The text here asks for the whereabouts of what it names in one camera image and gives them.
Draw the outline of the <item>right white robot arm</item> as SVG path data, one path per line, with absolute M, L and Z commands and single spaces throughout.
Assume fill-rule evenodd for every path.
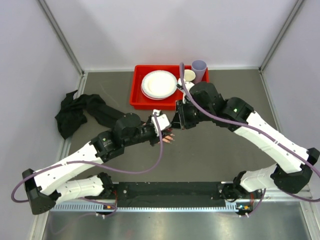
M 178 81 L 183 98 L 176 101 L 172 128 L 188 130 L 201 122 L 247 139 L 274 160 L 256 171 L 240 172 L 222 192 L 228 198 L 245 198 L 260 189 L 278 188 L 288 194 L 299 193 L 310 181 L 319 151 L 301 147 L 271 127 L 247 102 L 238 97 L 223 99 L 212 83 Z

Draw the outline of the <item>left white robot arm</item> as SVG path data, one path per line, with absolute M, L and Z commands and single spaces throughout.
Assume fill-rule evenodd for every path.
M 113 128 L 100 133 L 59 162 L 40 170 L 25 170 L 23 185 L 32 214 L 40 215 L 57 204 L 78 198 L 109 198 L 114 187 L 106 173 L 81 180 L 75 177 L 122 155 L 126 147 L 144 142 L 158 143 L 170 127 L 167 115 L 158 110 L 153 111 L 147 123 L 142 123 L 137 114 L 127 113 Z

